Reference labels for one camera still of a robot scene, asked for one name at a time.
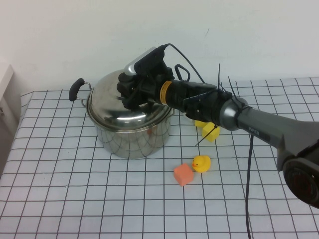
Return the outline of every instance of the yellow cube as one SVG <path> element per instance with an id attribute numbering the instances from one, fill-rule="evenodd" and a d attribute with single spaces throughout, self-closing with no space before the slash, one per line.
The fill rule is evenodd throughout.
<path id="1" fill-rule="evenodd" d="M 203 128 L 203 132 L 202 132 L 202 136 L 205 137 L 209 132 L 211 132 L 213 130 L 213 128 L 215 127 L 215 125 L 213 123 L 208 123 L 204 128 Z M 212 133 L 210 133 L 205 139 L 207 139 L 210 142 L 213 142 L 215 139 L 217 139 L 217 137 L 220 134 L 220 127 L 217 127 L 216 129 L 213 130 Z"/>
<path id="2" fill-rule="evenodd" d="M 195 120 L 195 126 L 196 127 L 201 127 L 201 128 L 204 128 L 208 123 L 205 123 L 205 122 L 202 122 L 202 121 L 199 121 L 199 120 Z"/>

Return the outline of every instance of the grid tablecloth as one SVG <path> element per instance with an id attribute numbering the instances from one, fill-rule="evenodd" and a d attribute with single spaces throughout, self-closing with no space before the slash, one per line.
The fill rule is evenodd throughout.
<path id="1" fill-rule="evenodd" d="M 319 121 L 319 78 L 237 82 L 234 90 L 262 111 Z M 164 148 L 127 160 L 103 148 L 68 91 L 32 92 L 21 100 L 20 125 L 0 179 L 0 239 L 247 238 L 246 132 L 222 129 L 214 143 L 195 146 L 200 129 L 177 112 Z M 210 171 L 180 187 L 174 168 L 199 154 L 211 157 Z M 256 139 L 253 238 L 318 239 L 319 210 L 296 199 L 275 162 L 276 150 Z"/>

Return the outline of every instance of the orange foam cube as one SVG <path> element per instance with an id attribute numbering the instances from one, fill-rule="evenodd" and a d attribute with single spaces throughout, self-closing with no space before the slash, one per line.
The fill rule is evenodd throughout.
<path id="1" fill-rule="evenodd" d="M 174 178 L 180 186 L 183 187 L 187 183 L 193 181 L 194 172 L 186 163 L 183 163 L 181 166 L 174 169 Z"/>

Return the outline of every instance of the pot handle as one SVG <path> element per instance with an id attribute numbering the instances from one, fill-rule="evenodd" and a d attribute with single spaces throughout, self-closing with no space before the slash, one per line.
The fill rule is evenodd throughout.
<path id="1" fill-rule="evenodd" d="M 81 86 L 83 86 L 84 84 L 89 85 L 90 90 L 92 90 L 91 84 L 88 82 L 85 82 L 82 78 L 80 78 L 76 82 L 73 83 L 73 85 L 70 88 L 70 92 L 69 92 L 69 100 L 70 101 L 80 100 L 83 107 L 85 107 L 83 99 L 77 97 L 77 95 L 78 95 L 78 92 L 79 92 Z"/>

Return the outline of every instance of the rubber duck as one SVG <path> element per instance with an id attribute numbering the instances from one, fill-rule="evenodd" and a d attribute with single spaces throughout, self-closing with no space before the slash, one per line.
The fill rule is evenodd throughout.
<path id="1" fill-rule="evenodd" d="M 193 169 L 198 173 L 204 173 L 210 169 L 211 161 L 208 156 L 196 156 L 194 157 L 192 166 Z"/>

